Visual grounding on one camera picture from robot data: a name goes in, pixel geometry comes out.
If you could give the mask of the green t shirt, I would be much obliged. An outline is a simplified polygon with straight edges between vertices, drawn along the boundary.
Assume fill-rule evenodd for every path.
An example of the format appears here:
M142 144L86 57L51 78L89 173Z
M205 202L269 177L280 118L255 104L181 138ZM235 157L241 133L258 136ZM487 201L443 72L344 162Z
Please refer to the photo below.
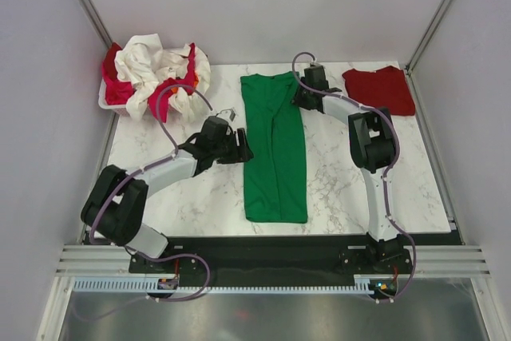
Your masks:
M254 155L244 165L244 210L251 222L308 221L303 121L292 104L298 88L292 72L240 79L247 139Z

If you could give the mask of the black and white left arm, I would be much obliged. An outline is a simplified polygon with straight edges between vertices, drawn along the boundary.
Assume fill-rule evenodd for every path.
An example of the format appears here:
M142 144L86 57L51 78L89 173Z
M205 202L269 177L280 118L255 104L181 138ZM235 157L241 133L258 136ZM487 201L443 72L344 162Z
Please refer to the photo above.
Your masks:
M157 271L168 271L175 263L175 252L168 247L167 236L143 223L146 201L215 163L246 163L252 158L246 130L210 116L198 133L161 159L132 171L106 166L81 210L81 221L89 226L89 242L96 244L99 233L118 247L144 255Z

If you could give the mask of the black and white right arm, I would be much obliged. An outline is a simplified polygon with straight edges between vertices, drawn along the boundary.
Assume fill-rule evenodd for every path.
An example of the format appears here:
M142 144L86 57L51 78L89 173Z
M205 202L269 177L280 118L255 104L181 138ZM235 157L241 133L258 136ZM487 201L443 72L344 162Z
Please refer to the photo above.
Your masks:
M389 110L360 104L340 89L331 88L325 69L319 64L310 64L304 76L295 79L299 89L292 103L345 124L351 159L362 172L369 225L365 250L355 253L353 265L362 265L377 273L412 272L414 253L404 244L410 235L399 227L392 213L392 176L400 144Z

